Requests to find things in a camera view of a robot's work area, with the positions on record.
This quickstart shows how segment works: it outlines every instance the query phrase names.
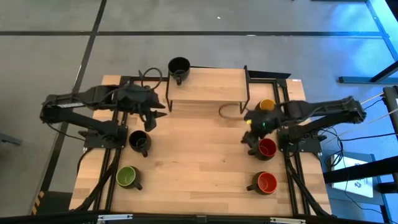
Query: gray floor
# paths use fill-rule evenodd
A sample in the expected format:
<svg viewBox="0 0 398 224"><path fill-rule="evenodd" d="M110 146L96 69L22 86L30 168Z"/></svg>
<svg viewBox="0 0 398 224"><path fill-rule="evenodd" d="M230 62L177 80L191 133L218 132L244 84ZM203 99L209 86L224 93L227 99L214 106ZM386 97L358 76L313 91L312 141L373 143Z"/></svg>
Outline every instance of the gray floor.
<svg viewBox="0 0 398 224"><path fill-rule="evenodd" d="M91 30L100 2L0 0L0 31ZM383 0L372 3L395 45L397 22L391 19ZM106 5L99 29L377 31L364 3L309 0L112 0ZM30 212L55 136L40 122L40 104L48 94L72 89L87 41L88 37L0 37L0 132L24 140L20 147L0 144L2 217ZM187 57L194 65L248 65L253 70L291 73L292 78L303 80L308 101L348 95L364 101L380 93L383 86L341 85L336 79L342 75L371 77L394 61L380 37L97 37L81 90L99 85L104 74L137 75L139 69L149 67L165 71L175 56ZM368 110L368 120L384 114L385 106L378 103ZM355 131L345 138L392 132L388 118L358 127L336 127L339 133L351 128ZM68 133L77 135L79 129L70 126ZM373 153L376 159L396 156L396 147L394 136L345 143L347 151ZM337 145L333 141L324 148L337 149ZM82 142L65 140L51 190L73 190L81 149ZM388 196L392 211L398 209L397 199L397 195ZM332 200L331 205L339 217L382 221L380 214L364 212L351 202Z"/></svg>

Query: yellow and black tape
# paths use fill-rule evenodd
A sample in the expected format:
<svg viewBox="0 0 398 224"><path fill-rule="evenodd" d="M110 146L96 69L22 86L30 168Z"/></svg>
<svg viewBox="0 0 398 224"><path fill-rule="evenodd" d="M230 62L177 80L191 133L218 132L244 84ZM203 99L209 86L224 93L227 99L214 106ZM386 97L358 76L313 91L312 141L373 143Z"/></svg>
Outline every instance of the yellow and black tape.
<svg viewBox="0 0 398 224"><path fill-rule="evenodd" d="M37 196L37 198L36 198L35 204L33 205L32 212L30 213L31 215L36 215L37 209L39 208L39 205L40 205L40 200L43 197L44 197L44 192L40 191L38 196Z"/></svg>

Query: green mug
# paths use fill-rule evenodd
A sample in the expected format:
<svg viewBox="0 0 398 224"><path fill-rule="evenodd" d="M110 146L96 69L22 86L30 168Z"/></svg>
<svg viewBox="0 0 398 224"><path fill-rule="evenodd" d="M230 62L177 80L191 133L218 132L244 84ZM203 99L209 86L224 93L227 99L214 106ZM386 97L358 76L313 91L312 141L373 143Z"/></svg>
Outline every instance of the green mug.
<svg viewBox="0 0 398 224"><path fill-rule="evenodd" d="M116 174L116 182L125 189L136 187L138 190L142 190L142 186L139 183L140 179L141 175L139 170L133 166L122 167Z"/></svg>

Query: mug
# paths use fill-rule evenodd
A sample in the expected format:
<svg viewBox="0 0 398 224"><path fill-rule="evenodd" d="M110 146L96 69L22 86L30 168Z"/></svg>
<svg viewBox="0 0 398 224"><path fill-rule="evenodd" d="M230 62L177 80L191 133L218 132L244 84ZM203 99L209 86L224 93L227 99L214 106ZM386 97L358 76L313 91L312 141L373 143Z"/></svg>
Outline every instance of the mug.
<svg viewBox="0 0 398 224"><path fill-rule="evenodd" d="M255 144L249 151L250 156L255 156L257 159L262 161L267 161L272 159L276 154L277 148L276 144L271 139L261 139L257 144Z"/></svg>
<svg viewBox="0 0 398 224"><path fill-rule="evenodd" d="M255 174L251 183L252 185L247 186L246 190L254 190L261 195L274 193L278 186L275 176L265 171Z"/></svg>
<svg viewBox="0 0 398 224"><path fill-rule="evenodd" d="M140 180L141 174L139 170L133 166L122 167L116 174L116 182L125 189L136 187L138 190L142 190L142 186L139 183Z"/></svg>
<svg viewBox="0 0 398 224"><path fill-rule="evenodd" d="M177 81L177 85L181 85L182 81L187 79L190 72L191 63L188 59L183 57L173 58L169 62L169 75L171 75L175 81Z"/></svg>
<svg viewBox="0 0 398 224"><path fill-rule="evenodd" d="M129 144L132 150L142 153L144 157L148 156L151 142L149 135L143 131L134 131L129 137Z"/></svg>
<svg viewBox="0 0 398 224"><path fill-rule="evenodd" d="M275 108L275 102L273 100L264 99L261 100L255 107L255 110L273 110Z"/></svg>

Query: wooden shelf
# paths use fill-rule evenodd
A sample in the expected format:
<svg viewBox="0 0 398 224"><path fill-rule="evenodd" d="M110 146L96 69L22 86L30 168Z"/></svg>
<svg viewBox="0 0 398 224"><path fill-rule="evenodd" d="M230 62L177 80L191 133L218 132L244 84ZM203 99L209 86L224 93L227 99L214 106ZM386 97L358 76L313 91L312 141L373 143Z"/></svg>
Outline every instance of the wooden shelf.
<svg viewBox="0 0 398 224"><path fill-rule="evenodd" d="M180 86L169 83L169 100L233 101L248 100L246 73L234 68L191 68Z"/></svg>

